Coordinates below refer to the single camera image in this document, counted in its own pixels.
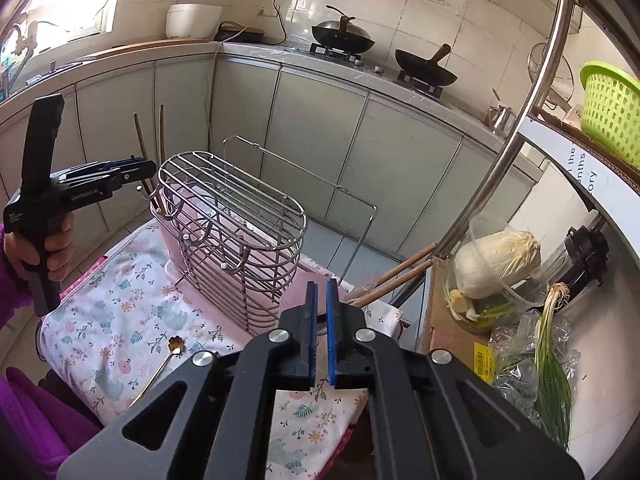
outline purple clothing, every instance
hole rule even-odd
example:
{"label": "purple clothing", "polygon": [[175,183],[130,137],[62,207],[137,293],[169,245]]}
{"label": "purple clothing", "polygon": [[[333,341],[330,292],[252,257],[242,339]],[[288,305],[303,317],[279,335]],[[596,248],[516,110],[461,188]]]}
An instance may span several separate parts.
{"label": "purple clothing", "polygon": [[[4,251],[4,228],[0,224],[0,253]],[[30,303],[27,293],[19,292],[0,258],[0,328],[14,310]],[[99,431],[84,416],[46,390],[35,386],[16,368],[8,368],[5,381],[0,377],[0,410],[14,429],[24,449],[50,478],[76,449]]]}

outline triangular cutout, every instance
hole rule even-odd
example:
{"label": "triangular cutout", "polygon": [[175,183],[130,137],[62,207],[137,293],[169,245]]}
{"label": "triangular cutout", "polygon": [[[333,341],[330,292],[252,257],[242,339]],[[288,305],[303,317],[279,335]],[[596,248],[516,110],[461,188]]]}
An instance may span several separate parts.
{"label": "triangular cutout", "polygon": [[516,426],[471,383],[457,384],[460,397],[465,404],[480,442],[485,447],[493,447],[507,440],[517,431]]}
{"label": "triangular cutout", "polygon": [[150,451],[160,449],[186,391],[187,383],[182,381],[169,386],[122,429],[122,436]]}

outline wall socket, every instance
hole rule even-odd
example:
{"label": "wall socket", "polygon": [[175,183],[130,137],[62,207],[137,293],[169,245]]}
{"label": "wall socket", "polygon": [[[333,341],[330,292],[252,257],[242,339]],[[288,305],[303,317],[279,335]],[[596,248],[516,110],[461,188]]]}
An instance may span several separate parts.
{"label": "wall socket", "polygon": [[276,9],[274,9],[273,7],[270,7],[268,9],[265,9],[264,7],[262,7],[260,10],[258,10],[258,16],[263,16],[265,18],[277,18],[278,13],[276,12]]}

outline tablecloth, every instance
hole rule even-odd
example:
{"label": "tablecloth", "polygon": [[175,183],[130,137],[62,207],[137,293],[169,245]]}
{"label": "tablecloth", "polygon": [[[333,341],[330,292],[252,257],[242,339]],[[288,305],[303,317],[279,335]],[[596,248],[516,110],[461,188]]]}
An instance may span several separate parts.
{"label": "tablecloth", "polygon": [[[171,336],[185,340],[187,357],[203,349],[235,352],[251,337],[212,306],[194,308],[190,295],[165,272],[167,261],[152,220],[110,251],[43,320],[44,357],[105,425],[145,386],[165,358]],[[302,264],[327,272],[306,257]],[[387,335],[402,316],[381,301],[364,312],[367,325]],[[161,378],[184,359],[172,358]],[[310,392],[276,394],[265,474],[269,480],[316,478],[366,402],[366,390],[329,386],[325,337],[319,340],[316,361],[317,383]]]}

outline gas stove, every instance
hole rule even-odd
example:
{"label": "gas stove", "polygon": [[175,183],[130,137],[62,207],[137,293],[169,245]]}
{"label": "gas stove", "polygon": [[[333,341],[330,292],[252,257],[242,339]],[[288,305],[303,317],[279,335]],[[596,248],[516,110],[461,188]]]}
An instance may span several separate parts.
{"label": "gas stove", "polygon": [[409,76],[404,70],[400,71],[400,75],[396,80],[396,83],[405,88],[409,88],[418,94],[424,95],[434,101],[440,101],[440,97],[442,95],[442,87],[441,86],[433,86],[424,81],[420,81],[415,77]]}
{"label": "gas stove", "polygon": [[341,50],[334,50],[318,43],[311,44],[309,53],[318,57],[325,57],[330,60],[342,61],[353,66],[364,66],[364,61],[360,54],[351,54]]}

